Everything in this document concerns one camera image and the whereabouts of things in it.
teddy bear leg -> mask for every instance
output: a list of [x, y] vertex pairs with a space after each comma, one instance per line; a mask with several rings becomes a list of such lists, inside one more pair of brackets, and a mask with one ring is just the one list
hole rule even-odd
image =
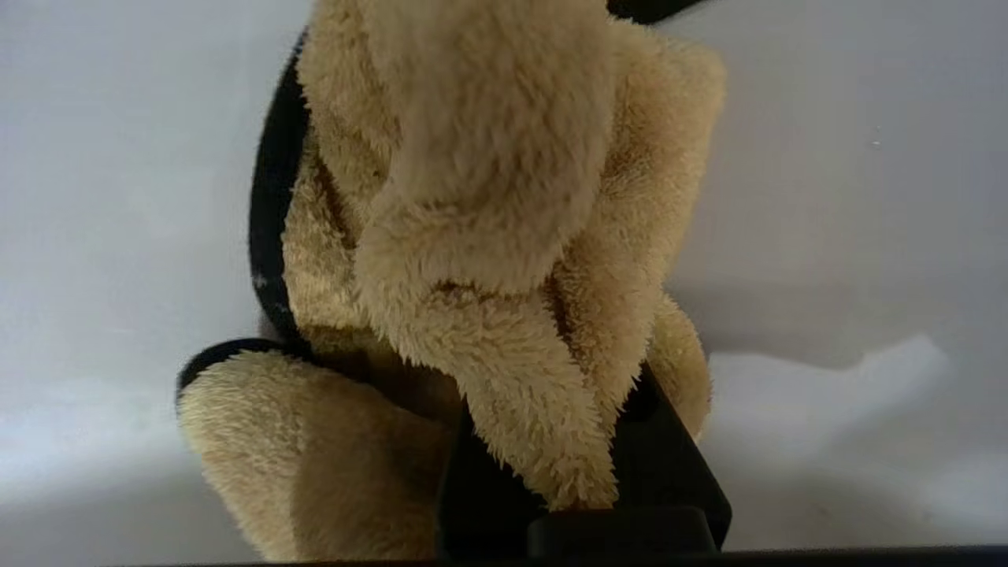
[[707, 356], [692, 322], [665, 295], [655, 314], [647, 362], [682, 425], [694, 441], [699, 441], [711, 413]]
[[372, 386], [274, 343], [236, 341], [182, 372], [178, 419], [207, 481], [265, 559], [433, 557], [450, 433]]

white surface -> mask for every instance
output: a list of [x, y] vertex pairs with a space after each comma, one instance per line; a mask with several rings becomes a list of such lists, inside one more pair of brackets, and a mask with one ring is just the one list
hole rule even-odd
[[[302, 2], [0, 2], [0, 563], [254, 558], [173, 421], [254, 335], [246, 200]], [[730, 546], [1008, 540], [1008, 4], [718, 0], [674, 289]]]

plush toy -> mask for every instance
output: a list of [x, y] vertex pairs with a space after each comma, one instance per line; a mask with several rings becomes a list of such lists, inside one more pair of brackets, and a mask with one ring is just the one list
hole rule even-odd
[[602, 0], [318, 2], [252, 192], [283, 344], [218, 345], [179, 385], [205, 476], [266, 559], [432, 557], [464, 403], [549, 509], [617, 499], [642, 361], [700, 435], [706, 359], [662, 284], [723, 75]]

stuffed animal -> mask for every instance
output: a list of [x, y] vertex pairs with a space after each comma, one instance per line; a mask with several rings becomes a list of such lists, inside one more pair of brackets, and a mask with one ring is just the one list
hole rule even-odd
[[282, 344], [208, 349], [178, 394], [266, 559], [431, 558], [463, 404], [554, 511], [617, 499], [642, 361], [701, 434], [705, 355], [662, 284], [723, 83], [716, 55], [602, 0], [318, 2], [252, 192]]

teddy bear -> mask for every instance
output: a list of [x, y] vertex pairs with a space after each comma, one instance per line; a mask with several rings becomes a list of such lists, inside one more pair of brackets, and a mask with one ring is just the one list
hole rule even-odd
[[662, 286], [723, 93], [716, 54], [602, 0], [316, 3], [251, 196], [280, 340], [207, 349], [178, 386], [267, 560], [433, 557], [463, 413], [548, 511], [618, 499], [642, 363], [700, 437], [706, 356]]

